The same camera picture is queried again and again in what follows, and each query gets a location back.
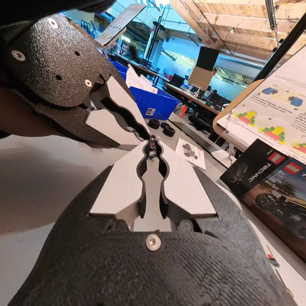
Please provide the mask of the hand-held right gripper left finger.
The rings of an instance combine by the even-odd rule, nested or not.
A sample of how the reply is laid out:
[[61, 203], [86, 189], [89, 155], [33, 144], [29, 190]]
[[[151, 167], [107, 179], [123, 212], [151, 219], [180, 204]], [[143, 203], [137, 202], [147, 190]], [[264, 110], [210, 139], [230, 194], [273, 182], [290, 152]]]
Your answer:
[[131, 225], [146, 210], [147, 141], [114, 163], [90, 215], [124, 220]]

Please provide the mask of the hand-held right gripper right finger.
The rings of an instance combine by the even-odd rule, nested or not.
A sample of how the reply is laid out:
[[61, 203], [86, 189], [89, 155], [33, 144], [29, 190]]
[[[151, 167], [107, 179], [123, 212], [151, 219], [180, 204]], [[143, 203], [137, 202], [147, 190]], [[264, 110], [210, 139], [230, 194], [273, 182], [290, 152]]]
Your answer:
[[197, 218], [216, 217], [212, 205], [198, 175], [197, 167], [179, 156], [162, 141], [158, 141], [160, 186], [159, 208], [162, 217], [172, 222]]

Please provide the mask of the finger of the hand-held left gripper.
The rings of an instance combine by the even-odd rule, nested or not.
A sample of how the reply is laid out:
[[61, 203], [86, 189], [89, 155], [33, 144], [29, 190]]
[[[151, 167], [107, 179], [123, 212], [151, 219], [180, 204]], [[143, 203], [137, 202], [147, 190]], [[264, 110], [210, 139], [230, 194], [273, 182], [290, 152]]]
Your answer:
[[91, 91], [91, 101], [102, 109], [121, 115], [143, 140], [150, 139], [150, 130], [136, 102], [113, 76], [99, 89]]
[[135, 128], [130, 127], [121, 115], [105, 108], [91, 111], [86, 124], [114, 140], [119, 146], [138, 146], [143, 142]]

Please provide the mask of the short black lego beam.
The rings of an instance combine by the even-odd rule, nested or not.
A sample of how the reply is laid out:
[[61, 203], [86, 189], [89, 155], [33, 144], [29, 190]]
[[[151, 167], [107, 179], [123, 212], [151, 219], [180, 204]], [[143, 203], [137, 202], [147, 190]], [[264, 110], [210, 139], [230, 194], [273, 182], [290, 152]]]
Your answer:
[[147, 159], [154, 159], [156, 157], [156, 141], [157, 141], [156, 136], [151, 135], [149, 141], [149, 154]]

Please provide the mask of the lego set box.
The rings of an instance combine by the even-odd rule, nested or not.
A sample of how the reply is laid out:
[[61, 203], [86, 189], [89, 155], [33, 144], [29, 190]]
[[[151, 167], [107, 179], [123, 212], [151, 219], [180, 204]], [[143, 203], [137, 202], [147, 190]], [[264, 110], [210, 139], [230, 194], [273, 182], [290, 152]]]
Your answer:
[[306, 260], [306, 167], [256, 139], [220, 180]]

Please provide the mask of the white papers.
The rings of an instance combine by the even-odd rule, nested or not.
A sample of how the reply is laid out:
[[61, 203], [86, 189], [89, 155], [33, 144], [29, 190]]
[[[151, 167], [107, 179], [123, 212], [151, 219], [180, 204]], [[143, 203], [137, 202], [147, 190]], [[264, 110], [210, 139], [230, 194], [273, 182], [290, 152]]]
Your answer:
[[144, 75], [138, 76], [131, 64], [128, 64], [125, 82], [128, 88], [135, 87], [150, 93], [158, 93], [158, 89], [153, 86], [153, 83], [149, 81]]

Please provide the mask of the blue plastic bin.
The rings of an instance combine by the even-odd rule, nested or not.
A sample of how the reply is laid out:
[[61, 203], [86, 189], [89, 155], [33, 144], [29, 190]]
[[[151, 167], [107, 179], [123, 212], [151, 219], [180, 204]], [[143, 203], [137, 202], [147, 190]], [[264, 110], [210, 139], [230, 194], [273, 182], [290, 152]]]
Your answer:
[[126, 82], [128, 68], [117, 61], [112, 61], [110, 58], [109, 61], [115, 66], [115, 68], [119, 71], [120, 75]]
[[135, 98], [135, 102], [143, 118], [168, 120], [180, 101], [154, 85], [153, 88], [157, 93], [132, 86], [129, 90]]

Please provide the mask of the small car cover booklet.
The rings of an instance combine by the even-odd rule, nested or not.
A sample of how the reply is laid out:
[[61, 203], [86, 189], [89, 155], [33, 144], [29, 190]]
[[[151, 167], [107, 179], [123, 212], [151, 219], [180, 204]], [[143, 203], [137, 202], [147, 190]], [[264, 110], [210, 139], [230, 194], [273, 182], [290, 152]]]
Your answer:
[[179, 138], [175, 152], [193, 166], [206, 170], [204, 151], [199, 147]]

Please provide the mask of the black office chair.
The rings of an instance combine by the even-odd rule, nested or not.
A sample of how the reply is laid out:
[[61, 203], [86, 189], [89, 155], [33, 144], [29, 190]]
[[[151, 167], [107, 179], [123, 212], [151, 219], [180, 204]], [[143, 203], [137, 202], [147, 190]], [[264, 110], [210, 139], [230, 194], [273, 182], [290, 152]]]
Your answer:
[[188, 120], [190, 122], [190, 124], [198, 131], [205, 131], [208, 133], [213, 133], [213, 128], [212, 125], [207, 123], [206, 121], [198, 118], [195, 115], [189, 115], [188, 116]]

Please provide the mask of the tilted display board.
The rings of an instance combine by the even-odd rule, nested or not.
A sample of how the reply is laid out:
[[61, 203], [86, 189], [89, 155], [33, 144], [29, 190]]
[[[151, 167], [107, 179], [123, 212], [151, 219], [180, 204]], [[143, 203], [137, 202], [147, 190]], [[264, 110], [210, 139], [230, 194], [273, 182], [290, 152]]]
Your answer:
[[129, 6], [121, 12], [99, 36], [95, 38], [98, 46], [106, 48], [107, 45], [111, 44], [113, 40], [117, 39], [117, 36], [122, 33], [126, 25], [137, 17], [145, 7], [146, 5], [144, 4], [129, 4]]

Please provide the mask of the long wooden table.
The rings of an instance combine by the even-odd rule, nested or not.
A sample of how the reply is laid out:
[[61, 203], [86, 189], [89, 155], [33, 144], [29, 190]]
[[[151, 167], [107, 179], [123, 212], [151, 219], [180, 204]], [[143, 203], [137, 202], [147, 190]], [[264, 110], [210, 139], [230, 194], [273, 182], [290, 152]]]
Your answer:
[[209, 110], [210, 112], [218, 115], [221, 113], [221, 111], [218, 111], [216, 109], [214, 109], [212, 106], [208, 106], [204, 103], [204, 101], [198, 99], [198, 98], [195, 98], [194, 96], [190, 95], [187, 93], [187, 91], [185, 90], [182, 90], [181, 88], [178, 88], [176, 86], [173, 86], [171, 84], [168, 84], [168, 83], [164, 83], [164, 85], [167, 87], [167, 88], [170, 88], [171, 90], [174, 90], [175, 92], [177, 92], [178, 94], [180, 94], [181, 96], [185, 97], [187, 100], [191, 100], [193, 103], [197, 104], [198, 106], [201, 106], [207, 110]]

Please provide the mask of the cardboard sign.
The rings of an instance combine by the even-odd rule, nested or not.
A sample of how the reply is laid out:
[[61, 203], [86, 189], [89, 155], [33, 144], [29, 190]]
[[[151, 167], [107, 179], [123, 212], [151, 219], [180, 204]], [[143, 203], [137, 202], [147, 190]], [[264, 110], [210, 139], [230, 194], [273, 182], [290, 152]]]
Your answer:
[[195, 66], [189, 76], [189, 85], [195, 86], [198, 89], [207, 90], [210, 81], [213, 77], [213, 72]]

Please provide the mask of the black square panel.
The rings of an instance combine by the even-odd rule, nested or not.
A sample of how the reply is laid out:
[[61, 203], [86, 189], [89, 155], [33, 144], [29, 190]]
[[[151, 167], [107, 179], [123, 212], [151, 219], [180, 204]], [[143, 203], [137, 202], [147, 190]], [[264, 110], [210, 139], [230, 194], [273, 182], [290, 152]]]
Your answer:
[[219, 53], [220, 50], [201, 46], [196, 67], [212, 72]]

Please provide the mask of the instruction poster board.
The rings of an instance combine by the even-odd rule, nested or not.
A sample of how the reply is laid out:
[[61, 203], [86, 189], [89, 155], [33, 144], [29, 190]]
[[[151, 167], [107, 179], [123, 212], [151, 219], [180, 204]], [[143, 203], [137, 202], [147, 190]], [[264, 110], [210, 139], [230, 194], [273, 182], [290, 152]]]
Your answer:
[[306, 48], [256, 81], [214, 120], [213, 128], [245, 151], [259, 139], [305, 164]]

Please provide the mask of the black pole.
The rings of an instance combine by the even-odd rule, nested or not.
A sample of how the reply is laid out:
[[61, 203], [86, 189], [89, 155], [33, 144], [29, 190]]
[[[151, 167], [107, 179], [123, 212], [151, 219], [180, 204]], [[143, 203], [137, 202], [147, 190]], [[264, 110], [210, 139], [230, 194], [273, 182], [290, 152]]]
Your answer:
[[265, 79], [267, 76], [271, 74], [277, 64], [281, 61], [281, 59], [287, 54], [287, 52], [292, 48], [292, 46], [297, 42], [300, 36], [306, 30], [306, 14], [300, 18], [300, 20], [296, 23], [295, 27], [288, 34], [285, 40], [280, 44], [277, 50], [272, 54], [270, 59], [266, 62], [263, 68], [259, 71], [256, 77], [253, 79], [253, 83], [260, 79]]

